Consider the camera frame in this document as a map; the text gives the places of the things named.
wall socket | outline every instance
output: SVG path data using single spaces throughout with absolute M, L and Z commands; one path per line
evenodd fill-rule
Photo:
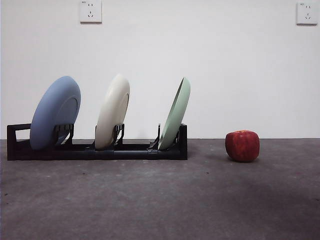
M 316 25 L 319 18 L 319 5 L 317 2 L 298 2 L 296 4 L 296 24 Z
M 102 0 L 80 2 L 80 23 L 102 23 Z

red apple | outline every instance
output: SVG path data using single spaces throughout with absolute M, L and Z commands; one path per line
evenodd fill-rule
M 252 162 L 259 156 L 259 137 L 249 130 L 230 132 L 225 137 L 225 150 L 237 162 Z

cream plate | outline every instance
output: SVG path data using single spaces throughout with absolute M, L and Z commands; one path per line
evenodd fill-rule
M 127 79 L 118 74 L 104 97 L 95 130 L 95 148 L 104 149 L 114 140 L 115 125 L 123 124 L 130 96 L 130 85 Z

white wall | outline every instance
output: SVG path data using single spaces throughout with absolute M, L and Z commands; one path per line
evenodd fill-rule
M 0 0 L 0 26 L 1 26 L 1 0 Z M 1 83 L 1 76 L 2 76 L 2 74 L 1 74 L 1 58 L 2 57 L 0 57 L 0 83 Z M 1 85 L 2 84 L 0 84 L 0 116 L 2 115 L 1 114 L 1 109 L 2 109 L 2 105 L 1 105 Z M 2 117 L 0 117 L 0 136 L 2 136 L 1 135 L 1 131 L 2 131 L 2 125 L 1 125 L 1 119 L 2 119 Z
M 80 24 L 79 2 L 1 1 L 2 139 L 64 75 L 82 94 L 74 137 L 94 138 L 117 73 L 131 85 L 126 138 L 156 137 L 183 76 L 189 138 L 320 137 L 320 26 L 296 26 L 295 1 L 103 0 L 102 24 Z

floor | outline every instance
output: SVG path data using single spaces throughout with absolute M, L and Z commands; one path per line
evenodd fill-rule
M 223 139 L 188 160 L 7 161 L 2 240 L 318 240 L 320 139 L 262 139 L 253 163 Z

